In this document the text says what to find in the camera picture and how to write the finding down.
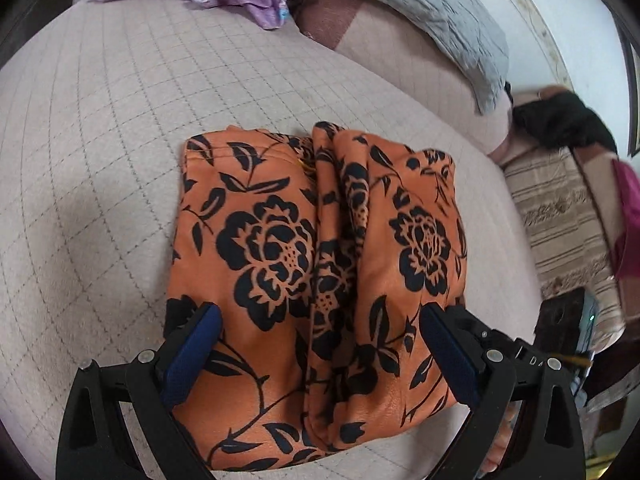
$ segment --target bed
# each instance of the bed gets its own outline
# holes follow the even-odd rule
[[[540,288],[503,174],[435,113],[291,21],[266,32],[242,12],[179,0],[81,2],[0,71],[0,420],[43,480],[78,364],[162,341],[184,141],[228,124],[300,134],[319,120],[453,156],[466,304],[532,341]],[[143,465],[162,478],[128,415]],[[457,406],[259,477],[423,478],[465,415]]]

